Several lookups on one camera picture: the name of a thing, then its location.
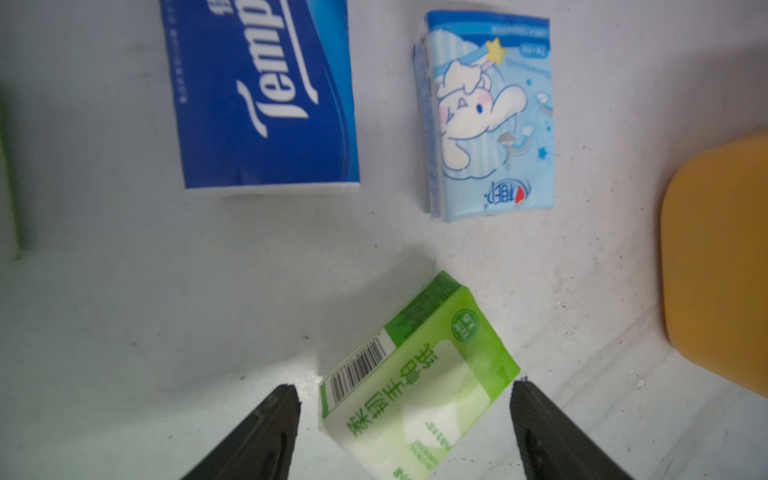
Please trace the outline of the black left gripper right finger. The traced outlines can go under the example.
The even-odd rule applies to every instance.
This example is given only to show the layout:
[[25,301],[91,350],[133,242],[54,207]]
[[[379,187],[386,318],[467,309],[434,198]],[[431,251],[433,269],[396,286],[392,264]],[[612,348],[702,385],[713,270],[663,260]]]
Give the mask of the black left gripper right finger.
[[512,385],[510,414],[528,479],[628,479],[533,382]]

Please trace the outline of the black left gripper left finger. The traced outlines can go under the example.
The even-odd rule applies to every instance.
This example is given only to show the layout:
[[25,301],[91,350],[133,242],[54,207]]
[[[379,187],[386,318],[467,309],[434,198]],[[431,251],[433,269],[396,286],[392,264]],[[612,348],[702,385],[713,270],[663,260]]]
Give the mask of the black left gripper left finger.
[[293,385],[277,386],[187,479],[286,479],[295,448],[301,402]]

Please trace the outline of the lime green tissue pack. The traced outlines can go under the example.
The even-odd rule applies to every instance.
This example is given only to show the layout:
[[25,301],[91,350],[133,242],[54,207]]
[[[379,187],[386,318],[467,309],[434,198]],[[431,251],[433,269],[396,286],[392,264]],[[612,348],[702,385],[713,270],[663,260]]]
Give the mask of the lime green tissue pack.
[[322,380],[321,427],[376,479],[426,479],[519,373],[442,271]]

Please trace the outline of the yellow plastic storage box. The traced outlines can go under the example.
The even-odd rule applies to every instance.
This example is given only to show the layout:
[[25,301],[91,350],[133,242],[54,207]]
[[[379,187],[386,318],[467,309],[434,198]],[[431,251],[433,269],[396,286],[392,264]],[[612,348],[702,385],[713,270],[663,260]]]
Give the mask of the yellow plastic storage box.
[[704,151],[660,213],[667,335],[690,362],[767,394],[767,135]]

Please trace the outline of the large green tissue pack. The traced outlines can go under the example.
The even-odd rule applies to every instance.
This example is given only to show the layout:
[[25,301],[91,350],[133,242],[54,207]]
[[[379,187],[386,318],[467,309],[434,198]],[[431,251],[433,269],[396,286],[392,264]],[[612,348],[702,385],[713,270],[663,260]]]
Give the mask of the large green tissue pack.
[[1,263],[20,260],[25,234],[18,180],[11,149],[9,97],[1,91]]

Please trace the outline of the dark blue Tempo tissue pack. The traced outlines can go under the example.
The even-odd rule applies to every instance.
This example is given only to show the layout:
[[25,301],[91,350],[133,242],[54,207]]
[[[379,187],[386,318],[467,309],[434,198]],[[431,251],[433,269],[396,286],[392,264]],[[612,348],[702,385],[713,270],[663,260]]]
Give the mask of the dark blue Tempo tissue pack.
[[164,1],[161,13],[187,190],[360,185],[345,2]]

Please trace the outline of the light blue cartoon tissue pack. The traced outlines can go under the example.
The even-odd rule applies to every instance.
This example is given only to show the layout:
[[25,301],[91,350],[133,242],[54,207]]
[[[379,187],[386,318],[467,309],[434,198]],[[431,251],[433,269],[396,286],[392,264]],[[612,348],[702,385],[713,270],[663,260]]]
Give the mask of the light blue cartoon tissue pack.
[[451,223],[555,199],[550,21],[431,10],[414,46],[430,213]]

